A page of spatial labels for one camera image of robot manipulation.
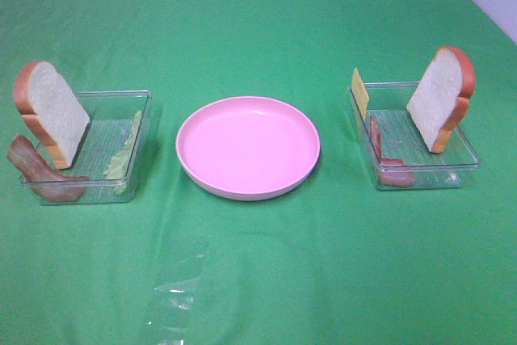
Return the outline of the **bacon strip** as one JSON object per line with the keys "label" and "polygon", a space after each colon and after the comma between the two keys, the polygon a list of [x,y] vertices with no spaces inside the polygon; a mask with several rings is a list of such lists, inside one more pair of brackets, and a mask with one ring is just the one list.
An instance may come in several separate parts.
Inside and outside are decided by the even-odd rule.
{"label": "bacon strip", "polygon": [[370,140],[379,158],[381,170],[379,173],[380,183],[386,186],[409,187],[414,184],[414,174],[407,170],[386,170],[385,167],[406,167],[401,158],[387,158],[382,156],[381,130],[374,116],[370,116]]}
{"label": "bacon strip", "polygon": [[87,176],[63,175],[54,170],[36,151],[32,142],[22,134],[13,139],[6,157],[29,183],[36,183],[32,190],[43,200],[55,203],[74,202],[86,190],[80,182],[88,180]]}

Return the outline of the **green lettuce leaf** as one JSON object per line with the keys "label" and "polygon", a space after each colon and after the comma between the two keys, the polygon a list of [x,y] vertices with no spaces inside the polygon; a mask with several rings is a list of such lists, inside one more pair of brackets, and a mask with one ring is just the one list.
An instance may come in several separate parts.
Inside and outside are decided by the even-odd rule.
{"label": "green lettuce leaf", "polygon": [[106,169],[103,171],[105,179],[122,179],[128,170],[129,161],[132,150],[135,145],[138,129],[141,123],[142,110],[135,113],[130,127],[130,131],[124,141],[121,149],[119,149],[111,157]]}

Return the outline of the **toast bread slice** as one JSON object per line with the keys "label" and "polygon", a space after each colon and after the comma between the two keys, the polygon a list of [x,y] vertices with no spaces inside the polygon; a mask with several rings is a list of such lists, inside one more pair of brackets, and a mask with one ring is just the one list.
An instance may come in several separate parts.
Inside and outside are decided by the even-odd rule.
{"label": "toast bread slice", "polygon": [[19,71],[12,96],[24,123],[46,148],[53,165],[70,168],[90,117],[64,77],[48,61],[29,62]]}
{"label": "toast bread slice", "polygon": [[475,69],[467,54],[457,47],[439,48],[406,105],[429,152],[445,151],[474,88]]}

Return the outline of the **pink round plate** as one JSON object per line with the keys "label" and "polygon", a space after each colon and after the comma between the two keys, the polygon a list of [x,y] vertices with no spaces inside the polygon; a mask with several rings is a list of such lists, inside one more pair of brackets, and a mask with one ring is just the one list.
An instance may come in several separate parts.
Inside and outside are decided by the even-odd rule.
{"label": "pink round plate", "polygon": [[180,127],[176,153],[204,190],[231,200],[281,196],[301,184],[321,152],[313,122],[277,99],[238,96],[210,103]]}

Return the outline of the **yellow cheese slice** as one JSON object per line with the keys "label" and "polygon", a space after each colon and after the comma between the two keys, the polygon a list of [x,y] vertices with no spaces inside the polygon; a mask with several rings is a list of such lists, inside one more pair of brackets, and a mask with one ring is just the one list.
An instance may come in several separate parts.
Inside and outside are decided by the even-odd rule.
{"label": "yellow cheese slice", "polygon": [[357,108],[359,109],[361,118],[363,121],[365,121],[367,117],[367,108],[370,98],[365,83],[361,78],[359,70],[357,68],[354,69],[351,77],[351,92],[355,98],[355,102]]}

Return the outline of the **green tablecloth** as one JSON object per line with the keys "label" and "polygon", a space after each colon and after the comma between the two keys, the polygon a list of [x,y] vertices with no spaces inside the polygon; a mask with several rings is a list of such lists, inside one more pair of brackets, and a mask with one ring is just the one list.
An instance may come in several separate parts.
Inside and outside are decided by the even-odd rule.
{"label": "green tablecloth", "polygon": [[[421,77],[462,48],[462,127],[481,166],[454,190],[378,191],[347,87]],[[1,162],[1,341],[142,344],[158,285],[192,264],[188,344],[513,344],[516,46],[469,0],[1,0],[1,147],[25,130],[11,91],[51,61],[75,90],[147,89],[152,129],[126,204],[42,206]],[[234,95],[286,101],[322,153],[295,191],[213,196],[174,140]]]}

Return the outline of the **right clear plastic container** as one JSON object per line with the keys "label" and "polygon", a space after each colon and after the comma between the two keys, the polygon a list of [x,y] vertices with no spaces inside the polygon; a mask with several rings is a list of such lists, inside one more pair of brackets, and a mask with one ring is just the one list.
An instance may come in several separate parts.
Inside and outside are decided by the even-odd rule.
{"label": "right clear plastic container", "polygon": [[[359,143],[373,185],[379,190],[422,190],[457,188],[471,180],[472,171],[481,164],[467,137],[457,127],[452,130],[445,151],[433,154],[428,151],[414,125],[406,104],[417,87],[416,82],[367,82],[369,95],[367,117],[363,121],[351,88],[350,118],[355,138]],[[406,167],[385,167],[386,170],[407,170],[414,174],[415,182],[409,187],[386,186],[380,183],[381,170],[370,140],[370,116],[374,116],[381,130],[382,156],[401,158]]]}

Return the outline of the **clear plastic container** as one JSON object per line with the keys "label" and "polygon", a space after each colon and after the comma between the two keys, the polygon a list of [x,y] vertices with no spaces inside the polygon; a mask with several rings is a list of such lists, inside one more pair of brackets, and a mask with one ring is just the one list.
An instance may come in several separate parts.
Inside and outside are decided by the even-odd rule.
{"label": "clear plastic container", "polygon": [[[373,185],[379,190],[422,190],[457,188],[471,180],[472,171],[481,164],[467,137],[457,127],[452,130],[445,151],[433,154],[428,151],[414,125],[406,104],[417,87],[416,82],[367,82],[369,95],[367,117],[363,121],[351,88],[350,118],[355,138],[359,143]],[[415,182],[409,187],[386,186],[380,183],[381,170],[370,140],[370,116],[374,116],[381,130],[382,156],[401,158],[406,167],[385,167],[386,170],[407,170],[414,174]]]}
{"label": "clear plastic container", "polygon": [[[87,176],[80,182],[86,187],[82,197],[74,204],[110,204],[127,202],[135,196],[138,171],[142,164],[150,127],[151,92],[148,90],[86,91],[76,98],[90,117],[74,163],[63,175]],[[132,150],[128,170],[124,177],[105,179],[103,171],[111,157],[122,148],[130,131],[135,113],[142,110],[137,139]],[[32,189],[36,183],[19,178],[22,187]]]}

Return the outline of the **left clear plastic container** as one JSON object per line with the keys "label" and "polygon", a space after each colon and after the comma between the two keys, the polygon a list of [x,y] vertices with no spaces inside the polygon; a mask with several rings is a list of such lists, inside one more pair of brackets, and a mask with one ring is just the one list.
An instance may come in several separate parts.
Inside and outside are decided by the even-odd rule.
{"label": "left clear plastic container", "polygon": [[[87,176],[80,182],[86,187],[82,197],[74,204],[110,204],[127,202],[135,196],[138,171],[142,164],[150,127],[151,92],[148,90],[86,91],[76,98],[90,117],[74,163],[63,175]],[[128,170],[124,177],[105,179],[103,171],[111,157],[122,148],[130,131],[135,113],[142,110],[137,139],[132,150]],[[19,178],[22,187],[32,189],[36,183]]]}

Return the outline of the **clear plastic tape strip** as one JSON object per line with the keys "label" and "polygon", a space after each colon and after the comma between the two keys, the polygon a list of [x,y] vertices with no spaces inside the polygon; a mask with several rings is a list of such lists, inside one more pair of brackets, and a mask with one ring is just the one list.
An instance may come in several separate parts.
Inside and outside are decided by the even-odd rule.
{"label": "clear plastic tape strip", "polygon": [[208,249],[205,238],[179,238],[161,256],[141,330],[142,344],[184,344]]}

